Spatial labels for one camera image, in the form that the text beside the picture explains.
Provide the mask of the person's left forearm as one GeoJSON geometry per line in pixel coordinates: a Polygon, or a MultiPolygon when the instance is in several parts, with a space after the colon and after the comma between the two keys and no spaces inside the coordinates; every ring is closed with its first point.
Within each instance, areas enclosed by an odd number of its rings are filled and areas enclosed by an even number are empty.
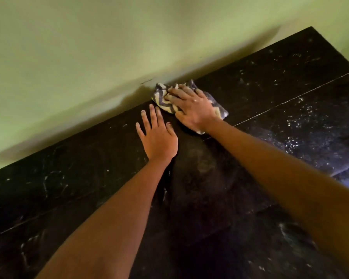
{"type": "Polygon", "coordinates": [[[128,279],[154,193],[171,160],[150,158],[65,240],[36,279],[128,279]]]}

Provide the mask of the person's left hand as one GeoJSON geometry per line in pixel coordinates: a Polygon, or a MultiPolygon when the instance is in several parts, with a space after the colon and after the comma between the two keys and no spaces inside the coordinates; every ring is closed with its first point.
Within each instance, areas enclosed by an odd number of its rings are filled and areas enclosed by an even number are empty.
{"type": "Polygon", "coordinates": [[[159,107],[155,107],[157,113],[158,127],[151,128],[150,112],[141,111],[145,140],[141,140],[144,151],[150,161],[159,161],[165,165],[170,164],[177,155],[178,140],[166,139],[166,123],[164,122],[159,107]]]}

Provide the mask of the person's right forearm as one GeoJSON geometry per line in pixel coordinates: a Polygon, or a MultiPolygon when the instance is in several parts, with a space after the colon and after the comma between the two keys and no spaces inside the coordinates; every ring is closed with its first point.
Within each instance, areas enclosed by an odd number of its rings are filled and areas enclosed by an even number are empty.
{"type": "Polygon", "coordinates": [[[349,188],[217,117],[202,125],[323,252],[349,269],[349,188]]]}

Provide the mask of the person's right hand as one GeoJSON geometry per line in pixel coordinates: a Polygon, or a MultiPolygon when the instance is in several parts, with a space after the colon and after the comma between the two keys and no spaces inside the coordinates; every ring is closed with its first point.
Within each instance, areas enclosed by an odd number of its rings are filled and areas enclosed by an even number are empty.
{"type": "MultiPolygon", "coordinates": [[[[178,88],[188,88],[180,84],[178,88]]],[[[217,136],[218,132],[223,133],[229,125],[221,120],[215,113],[213,106],[208,99],[180,99],[168,92],[166,95],[172,105],[179,108],[191,117],[192,125],[185,125],[195,132],[204,132],[211,136],[217,136]]]]}

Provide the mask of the grey and cream zigzag cloth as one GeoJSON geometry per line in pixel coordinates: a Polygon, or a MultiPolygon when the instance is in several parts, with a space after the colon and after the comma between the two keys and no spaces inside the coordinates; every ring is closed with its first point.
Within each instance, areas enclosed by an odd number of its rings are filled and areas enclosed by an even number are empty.
{"type": "MultiPolygon", "coordinates": [[[[176,84],[175,86],[173,86],[172,88],[178,88],[180,84],[176,84]]],[[[185,84],[182,84],[187,86],[188,88],[192,89],[194,92],[196,89],[198,89],[198,87],[195,85],[193,80],[188,81],[185,84]]],[[[171,88],[169,86],[166,86],[164,84],[158,83],[156,84],[155,87],[155,92],[153,95],[153,101],[158,105],[158,107],[162,108],[164,111],[169,112],[171,114],[175,114],[177,111],[179,111],[180,109],[177,108],[176,106],[172,105],[172,103],[167,100],[166,95],[168,94],[168,89],[171,88]]],[[[210,101],[211,105],[214,108],[214,111],[216,113],[216,115],[221,119],[224,120],[227,116],[228,116],[228,112],[227,110],[222,107],[214,98],[211,94],[209,94],[208,92],[205,92],[205,95],[207,96],[208,100],[210,101]]],[[[204,132],[196,132],[197,134],[203,135],[205,134],[204,132]]]]}

